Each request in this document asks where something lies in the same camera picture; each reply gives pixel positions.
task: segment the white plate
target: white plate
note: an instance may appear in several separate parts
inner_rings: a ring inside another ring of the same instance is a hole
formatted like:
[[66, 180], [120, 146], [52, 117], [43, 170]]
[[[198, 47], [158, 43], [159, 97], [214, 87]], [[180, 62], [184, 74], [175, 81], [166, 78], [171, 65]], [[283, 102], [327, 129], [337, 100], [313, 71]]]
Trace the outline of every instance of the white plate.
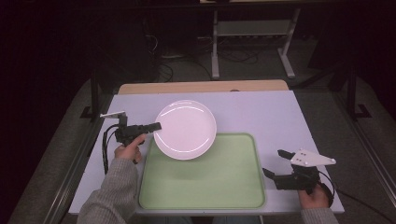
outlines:
[[177, 101], [161, 111], [156, 122], [162, 129], [154, 133], [160, 150], [177, 160], [191, 160], [204, 154], [216, 137], [216, 121], [210, 110], [195, 101]]

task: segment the sleeve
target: sleeve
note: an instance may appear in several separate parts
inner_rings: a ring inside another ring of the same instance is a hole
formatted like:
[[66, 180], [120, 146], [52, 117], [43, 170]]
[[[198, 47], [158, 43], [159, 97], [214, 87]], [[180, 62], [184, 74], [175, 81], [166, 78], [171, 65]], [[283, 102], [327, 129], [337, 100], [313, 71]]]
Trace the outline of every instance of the sleeve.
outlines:
[[100, 189], [82, 205], [78, 223], [126, 223], [136, 209], [137, 169], [125, 159], [114, 159]]
[[305, 224], [338, 224], [330, 208], [303, 209], [301, 215]]

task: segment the person's arm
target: person's arm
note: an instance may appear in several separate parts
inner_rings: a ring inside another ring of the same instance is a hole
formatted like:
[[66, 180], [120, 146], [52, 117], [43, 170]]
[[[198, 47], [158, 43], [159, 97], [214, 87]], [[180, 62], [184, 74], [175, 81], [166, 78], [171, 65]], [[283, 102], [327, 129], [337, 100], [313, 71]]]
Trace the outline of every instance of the person's arm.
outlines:
[[78, 223], [126, 223], [132, 217], [138, 178], [133, 160], [141, 160], [138, 145], [145, 137], [142, 134], [129, 146], [115, 150], [115, 159], [101, 188], [94, 191], [82, 206]]
[[329, 208], [329, 199], [320, 185], [309, 195], [305, 190], [299, 190], [298, 195], [305, 224], [338, 224], [332, 209]]

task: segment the hand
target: hand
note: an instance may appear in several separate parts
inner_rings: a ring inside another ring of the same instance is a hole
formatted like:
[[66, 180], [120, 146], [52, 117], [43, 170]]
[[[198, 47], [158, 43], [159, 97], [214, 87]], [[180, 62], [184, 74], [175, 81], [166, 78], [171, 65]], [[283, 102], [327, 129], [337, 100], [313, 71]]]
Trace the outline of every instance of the hand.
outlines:
[[305, 190], [298, 190], [300, 205], [305, 208], [325, 208], [329, 207], [329, 199], [324, 189], [317, 184], [311, 194], [307, 194]]
[[124, 145], [121, 145], [116, 148], [114, 151], [115, 153], [115, 158], [122, 158], [122, 159], [127, 159], [131, 161], [136, 161], [140, 162], [142, 160], [142, 154], [140, 153], [139, 150], [139, 144], [145, 141], [146, 135], [140, 134], [136, 139], [129, 144], [127, 147]]

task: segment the table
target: table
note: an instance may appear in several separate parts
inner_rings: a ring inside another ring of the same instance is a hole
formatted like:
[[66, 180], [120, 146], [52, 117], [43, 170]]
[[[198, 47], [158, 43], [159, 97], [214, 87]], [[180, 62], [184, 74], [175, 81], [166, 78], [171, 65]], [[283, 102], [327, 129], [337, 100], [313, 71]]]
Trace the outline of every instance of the table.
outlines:
[[[277, 175], [291, 172], [290, 162], [277, 156], [278, 149], [297, 151], [302, 147], [318, 152], [293, 91], [289, 91], [281, 80], [128, 84], [122, 86], [119, 94], [114, 96], [108, 112], [125, 110], [129, 118], [128, 125], [148, 124], [155, 120], [165, 106], [181, 99], [191, 99], [206, 105], [217, 120], [218, 133], [253, 135], [262, 167]], [[77, 214], [91, 192], [100, 188], [105, 177], [101, 153], [102, 133], [116, 122], [114, 119], [105, 119], [69, 213]], [[151, 138], [152, 134], [149, 134], [145, 144], [140, 146], [144, 157]], [[112, 138], [108, 148], [118, 145]], [[111, 161], [112, 153], [108, 153], [108, 156]], [[144, 160], [137, 164], [139, 181], [144, 167]], [[325, 167], [319, 167], [319, 170], [328, 174]], [[263, 180], [266, 202], [259, 209], [175, 211], [146, 210], [138, 205], [136, 213], [141, 216], [221, 216], [279, 215], [300, 211], [296, 191], [277, 190], [274, 182], [264, 175]], [[332, 210], [335, 213], [344, 212], [337, 195]]]

